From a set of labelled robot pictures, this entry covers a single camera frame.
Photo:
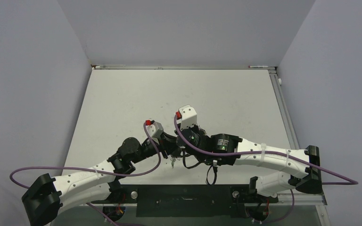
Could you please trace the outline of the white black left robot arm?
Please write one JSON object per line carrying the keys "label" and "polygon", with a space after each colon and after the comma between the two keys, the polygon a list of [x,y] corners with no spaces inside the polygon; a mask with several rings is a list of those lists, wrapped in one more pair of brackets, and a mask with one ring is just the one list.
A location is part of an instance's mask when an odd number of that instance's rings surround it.
{"label": "white black left robot arm", "polygon": [[129,137],[114,155],[93,167],[64,176],[39,176],[22,196],[30,225],[44,226],[67,209],[86,202],[117,202],[122,190],[112,183],[134,172],[135,163],[160,153],[166,158],[178,150],[176,140],[166,133],[143,143]]}

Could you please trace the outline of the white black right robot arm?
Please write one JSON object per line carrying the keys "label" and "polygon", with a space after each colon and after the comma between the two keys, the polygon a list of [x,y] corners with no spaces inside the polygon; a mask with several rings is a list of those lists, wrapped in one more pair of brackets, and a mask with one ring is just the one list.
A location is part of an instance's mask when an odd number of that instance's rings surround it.
{"label": "white black right robot arm", "polygon": [[175,127],[178,146],[212,167],[214,172],[222,165],[251,165],[274,170],[267,176],[250,178],[247,195],[255,202],[289,189],[305,194],[322,193],[317,146],[282,149],[229,134],[209,137],[198,126],[182,128],[176,124]]}

